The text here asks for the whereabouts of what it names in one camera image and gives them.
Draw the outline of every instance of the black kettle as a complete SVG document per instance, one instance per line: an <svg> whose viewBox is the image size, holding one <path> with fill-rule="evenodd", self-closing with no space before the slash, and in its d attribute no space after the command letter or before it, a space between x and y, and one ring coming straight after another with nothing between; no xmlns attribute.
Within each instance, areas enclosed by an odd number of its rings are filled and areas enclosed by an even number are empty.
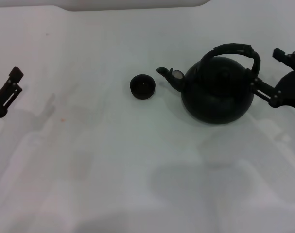
<svg viewBox="0 0 295 233"><path fill-rule="evenodd" d="M250 45L225 44L214 48L193 65L186 75L181 71L158 68L169 84L181 92L186 109L197 119L211 124L226 124L239 119L249 109L254 93L246 69L238 62L215 57L239 54L254 59L252 71L257 77L260 57Z"/></svg>

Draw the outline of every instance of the white table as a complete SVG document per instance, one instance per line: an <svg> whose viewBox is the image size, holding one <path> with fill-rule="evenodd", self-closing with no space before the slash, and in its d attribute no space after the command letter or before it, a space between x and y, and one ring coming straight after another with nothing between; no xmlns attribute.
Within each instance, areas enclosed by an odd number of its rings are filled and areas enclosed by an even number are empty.
<svg viewBox="0 0 295 233"><path fill-rule="evenodd" d="M273 49L295 50L295 0L0 9L0 88L13 66L25 74L0 119L0 233L295 233L295 110L256 98L208 126L156 73L234 42L275 85L290 69ZM137 74L155 79L151 99L131 95Z"/></svg>

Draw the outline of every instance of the black metal bracket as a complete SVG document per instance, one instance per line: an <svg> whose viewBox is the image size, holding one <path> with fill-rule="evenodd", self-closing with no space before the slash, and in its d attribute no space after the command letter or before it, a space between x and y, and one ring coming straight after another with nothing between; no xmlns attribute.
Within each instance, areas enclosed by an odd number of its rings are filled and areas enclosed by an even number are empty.
<svg viewBox="0 0 295 233"><path fill-rule="evenodd" d="M18 67L14 67L5 85L0 90L0 118L7 114L9 106L21 93L22 88L19 87L18 83L22 77L23 73L21 70Z"/></svg>
<svg viewBox="0 0 295 233"><path fill-rule="evenodd" d="M285 55L280 49L275 49L273 57L289 66L293 71L284 76L276 87L272 87L263 82L251 70L246 69L245 75L250 81L251 91L267 101L273 108L280 106L291 106L295 108L295 52Z"/></svg>

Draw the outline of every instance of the kettle handle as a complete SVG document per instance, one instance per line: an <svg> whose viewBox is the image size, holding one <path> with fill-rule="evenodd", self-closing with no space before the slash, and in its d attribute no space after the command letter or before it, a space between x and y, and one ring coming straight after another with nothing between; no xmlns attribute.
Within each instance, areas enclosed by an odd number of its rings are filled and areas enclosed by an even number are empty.
<svg viewBox="0 0 295 233"><path fill-rule="evenodd" d="M260 56L254 51L251 45L245 44L224 44L218 47L215 47L212 51L208 52L202 59L197 67L199 74L203 73L204 67L208 64L208 62L215 56L223 55L223 54L238 54L245 57L253 58L254 63L252 66L252 72L258 76L260 72Z"/></svg>

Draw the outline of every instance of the white tray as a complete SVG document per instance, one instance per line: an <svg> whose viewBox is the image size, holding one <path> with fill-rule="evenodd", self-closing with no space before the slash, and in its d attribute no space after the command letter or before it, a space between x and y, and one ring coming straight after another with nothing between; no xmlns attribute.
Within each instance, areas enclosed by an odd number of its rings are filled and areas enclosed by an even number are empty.
<svg viewBox="0 0 295 233"><path fill-rule="evenodd" d="M273 49L295 50L295 0L0 9L0 88L13 66L25 74L0 119L0 233L295 233L295 110L256 98L207 126L156 73L234 42L275 85L290 70ZM146 101L129 90L142 73L156 81Z"/></svg>

